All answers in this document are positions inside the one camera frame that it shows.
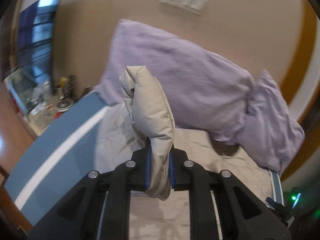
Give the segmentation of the device with green light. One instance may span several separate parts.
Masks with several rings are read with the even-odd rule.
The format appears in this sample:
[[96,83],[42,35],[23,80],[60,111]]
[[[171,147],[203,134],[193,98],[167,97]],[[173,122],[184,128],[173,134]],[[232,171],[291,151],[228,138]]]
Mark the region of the device with green light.
[[279,198],[267,197],[268,212],[263,219],[263,224],[269,228],[274,225],[286,226],[288,230],[298,230],[302,219],[301,213],[302,190],[294,187],[289,192],[284,192]]

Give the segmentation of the right lavender pillow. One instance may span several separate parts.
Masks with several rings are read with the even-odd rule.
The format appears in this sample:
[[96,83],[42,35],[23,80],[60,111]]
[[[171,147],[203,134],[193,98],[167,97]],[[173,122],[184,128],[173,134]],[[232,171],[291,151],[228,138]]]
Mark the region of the right lavender pillow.
[[290,115],[279,86],[263,70],[249,94],[244,123],[235,141],[259,166],[281,176],[304,139],[304,129]]

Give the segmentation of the window with blue curtain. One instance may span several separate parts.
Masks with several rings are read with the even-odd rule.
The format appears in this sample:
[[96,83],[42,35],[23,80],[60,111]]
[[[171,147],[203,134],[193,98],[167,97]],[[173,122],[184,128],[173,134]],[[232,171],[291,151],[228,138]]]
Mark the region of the window with blue curtain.
[[38,0],[20,12],[17,67],[36,84],[52,81],[53,36],[61,0]]

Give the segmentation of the left lavender pillow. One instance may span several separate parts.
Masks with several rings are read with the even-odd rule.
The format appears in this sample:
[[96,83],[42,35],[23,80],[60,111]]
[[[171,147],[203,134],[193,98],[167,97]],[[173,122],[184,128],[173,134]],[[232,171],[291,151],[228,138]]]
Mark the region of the left lavender pillow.
[[123,101],[119,78],[127,66],[144,66],[159,81],[177,127],[204,130],[214,140],[236,143],[253,87],[247,70],[162,29],[121,20],[95,88],[108,105]]

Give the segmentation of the lavender pillow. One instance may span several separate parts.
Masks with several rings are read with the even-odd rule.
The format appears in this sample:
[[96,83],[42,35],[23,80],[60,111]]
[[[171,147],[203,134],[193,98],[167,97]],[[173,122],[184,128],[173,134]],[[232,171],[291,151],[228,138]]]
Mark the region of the lavender pillow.
[[259,166],[281,176],[304,139],[304,129],[290,115],[279,86],[263,70],[249,94],[244,123],[235,141]]
[[121,20],[95,88],[108,105],[123,101],[119,78],[127,66],[144,66],[159,81],[177,127],[204,130],[214,140],[236,143],[253,87],[247,70],[162,29]]

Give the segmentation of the cluttered side desk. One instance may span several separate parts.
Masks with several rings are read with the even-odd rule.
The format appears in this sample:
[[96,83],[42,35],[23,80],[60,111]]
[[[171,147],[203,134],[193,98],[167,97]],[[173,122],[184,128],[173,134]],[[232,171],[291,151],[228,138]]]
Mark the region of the cluttered side desk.
[[28,134],[35,140],[79,98],[53,91],[50,82],[36,84],[24,71],[16,69],[4,79],[9,102]]

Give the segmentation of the white wall socket panel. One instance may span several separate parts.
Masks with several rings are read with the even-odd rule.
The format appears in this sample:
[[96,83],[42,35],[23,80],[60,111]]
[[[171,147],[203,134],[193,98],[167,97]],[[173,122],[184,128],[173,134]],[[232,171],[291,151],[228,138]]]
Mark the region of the white wall socket panel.
[[159,0],[159,2],[195,15],[201,15],[207,4],[207,0]]

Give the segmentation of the blue white striped bedsheet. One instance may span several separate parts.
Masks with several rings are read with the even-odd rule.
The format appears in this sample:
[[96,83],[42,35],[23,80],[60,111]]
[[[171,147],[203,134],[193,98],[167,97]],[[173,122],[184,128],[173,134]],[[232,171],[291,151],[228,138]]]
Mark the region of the blue white striped bedsheet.
[[[91,92],[28,148],[5,189],[30,224],[35,225],[89,171],[104,173],[113,157],[126,160],[131,155],[124,143],[124,125],[115,127],[114,137],[100,132],[104,123],[114,120],[112,107]],[[231,171],[262,201],[270,197],[284,202],[279,175],[259,167],[242,148],[231,157],[221,156],[214,151],[207,132],[181,128],[175,131],[174,145],[207,170]]]

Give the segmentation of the wooden door frame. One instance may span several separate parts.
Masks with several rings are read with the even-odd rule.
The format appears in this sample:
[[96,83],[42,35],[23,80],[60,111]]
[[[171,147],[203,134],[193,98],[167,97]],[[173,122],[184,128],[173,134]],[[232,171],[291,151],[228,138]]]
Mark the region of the wooden door frame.
[[290,67],[280,88],[292,117],[302,124],[319,96],[319,18],[302,0],[302,22]]

